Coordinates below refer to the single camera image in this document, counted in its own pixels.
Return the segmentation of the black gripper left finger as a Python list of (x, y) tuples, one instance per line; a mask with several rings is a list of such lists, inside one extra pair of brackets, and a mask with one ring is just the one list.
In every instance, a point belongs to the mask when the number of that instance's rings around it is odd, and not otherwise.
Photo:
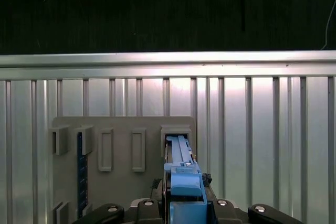
[(162, 179), (155, 179), (151, 198), (134, 200), (125, 210), (117, 204), (105, 204), (78, 219), (78, 223), (164, 223)]

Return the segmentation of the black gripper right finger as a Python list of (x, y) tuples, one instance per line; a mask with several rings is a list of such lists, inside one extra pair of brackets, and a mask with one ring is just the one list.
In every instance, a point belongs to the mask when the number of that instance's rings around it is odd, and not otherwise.
[(215, 196), (211, 188), (211, 174), (203, 173), (202, 180), (208, 200), (207, 223), (302, 224), (298, 219), (265, 204), (255, 204), (243, 211), (232, 201)]

